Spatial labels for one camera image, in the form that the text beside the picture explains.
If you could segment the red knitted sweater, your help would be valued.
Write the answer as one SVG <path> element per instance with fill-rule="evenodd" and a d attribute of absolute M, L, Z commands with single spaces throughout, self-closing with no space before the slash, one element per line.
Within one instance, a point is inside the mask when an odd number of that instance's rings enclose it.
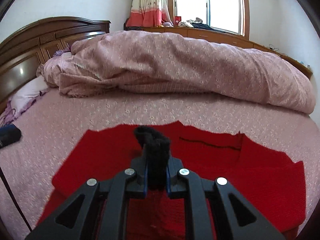
<path fill-rule="evenodd" d="M 173 157 L 200 177 L 226 178 L 286 239 L 294 239 L 306 218 L 304 164 L 253 142 L 243 133 L 211 133 L 181 122 L 157 125 L 170 140 Z M 141 155 L 135 125 L 88 130 L 53 176 L 54 191 L 41 219 L 46 219 L 86 180 L 107 180 Z M 151 191 L 131 200 L 127 239 L 184 239 L 183 200 Z"/>

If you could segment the black fuzzy small cloth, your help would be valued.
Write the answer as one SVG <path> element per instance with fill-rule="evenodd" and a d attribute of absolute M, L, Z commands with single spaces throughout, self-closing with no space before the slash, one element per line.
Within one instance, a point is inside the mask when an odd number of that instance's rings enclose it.
<path fill-rule="evenodd" d="M 167 165 L 170 157 L 170 140 L 148 126 L 134 130 L 146 159 L 146 179 L 149 190 L 163 191 L 167 184 Z"/>

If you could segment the clothes pile on cabinet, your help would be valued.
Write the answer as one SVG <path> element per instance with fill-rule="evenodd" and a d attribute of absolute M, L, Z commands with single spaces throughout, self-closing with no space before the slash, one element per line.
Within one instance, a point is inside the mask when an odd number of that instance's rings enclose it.
<path fill-rule="evenodd" d="M 196 29 L 202 29 L 202 30 L 210 30 L 210 31 L 218 31 L 221 33 L 225 33 L 224 30 L 212 28 L 209 25 L 203 23 L 203 20 L 200 18 L 196 18 L 196 20 L 186 20 L 186 21 L 180 21 L 178 23 L 179 27 L 188 27 L 188 28 L 196 28 Z"/>

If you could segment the white purple floral pillow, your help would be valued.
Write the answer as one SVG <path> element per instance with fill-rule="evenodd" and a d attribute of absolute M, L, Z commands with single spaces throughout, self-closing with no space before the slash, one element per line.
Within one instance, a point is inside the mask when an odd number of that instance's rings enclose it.
<path fill-rule="evenodd" d="M 20 88 L 7 101 L 6 108 L 1 114 L 1 127 L 19 118 L 37 100 L 50 90 L 43 76 L 38 76 Z"/>

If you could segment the pink floral bed sheet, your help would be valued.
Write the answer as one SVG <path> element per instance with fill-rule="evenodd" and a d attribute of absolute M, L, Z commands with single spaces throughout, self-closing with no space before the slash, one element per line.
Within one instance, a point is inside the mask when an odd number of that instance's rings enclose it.
<path fill-rule="evenodd" d="M 215 133 L 245 133 L 253 141 L 302 161 L 306 214 L 319 201 L 319 127 L 310 116 L 219 94 L 131 94 L 69 98 L 52 89 L 15 122 L 21 141 L 1 149 L 1 168 L 21 207 L 1 188 L 1 219 L 14 239 L 36 225 L 53 190 L 51 179 L 82 135 L 118 124 L 180 121 Z"/>

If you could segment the dark wooden headboard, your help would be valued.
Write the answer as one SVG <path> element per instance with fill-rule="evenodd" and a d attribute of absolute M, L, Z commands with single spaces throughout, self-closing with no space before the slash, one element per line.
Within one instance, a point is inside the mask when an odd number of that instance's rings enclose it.
<path fill-rule="evenodd" d="M 45 18 L 14 32 L 1 43 L 1 112 L 17 90 L 36 77 L 37 68 L 75 41 L 110 32 L 109 20 L 73 16 Z"/>

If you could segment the pink floral duvet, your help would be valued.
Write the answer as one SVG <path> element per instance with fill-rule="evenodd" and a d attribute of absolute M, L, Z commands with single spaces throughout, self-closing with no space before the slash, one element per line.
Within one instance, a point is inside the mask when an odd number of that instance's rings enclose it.
<path fill-rule="evenodd" d="M 135 93 L 213 92 L 305 114 L 316 98 L 309 79 L 279 56 L 175 33 L 118 31 L 76 41 L 37 71 L 71 97 L 118 88 Z"/>

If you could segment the cream and red curtain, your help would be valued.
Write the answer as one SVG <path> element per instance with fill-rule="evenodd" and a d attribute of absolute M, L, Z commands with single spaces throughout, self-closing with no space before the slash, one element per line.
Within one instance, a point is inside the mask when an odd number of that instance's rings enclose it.
<path fill-rule="evenodd" d="M 159 27 L 171 22 L 167 0 L 132 0 L 126 27 Z"/>

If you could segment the small red box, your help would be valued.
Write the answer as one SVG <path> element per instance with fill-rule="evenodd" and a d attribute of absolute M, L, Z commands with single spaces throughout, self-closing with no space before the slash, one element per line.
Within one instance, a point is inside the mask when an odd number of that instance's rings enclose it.
<path fill-rule="evenodd" d="M 179 25 L 180 22 L 181 22 L 181 16 L 175 16 L 174 25 Z"/>

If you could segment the window with wooden frame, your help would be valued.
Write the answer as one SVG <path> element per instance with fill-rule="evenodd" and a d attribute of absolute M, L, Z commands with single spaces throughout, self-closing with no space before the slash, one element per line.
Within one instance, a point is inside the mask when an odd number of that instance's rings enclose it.
<path fill-rule="evenodd" d="M 200 18 L 212 28 L 249 39 L 249 0 L 168 0 L 172 22 Z"/>

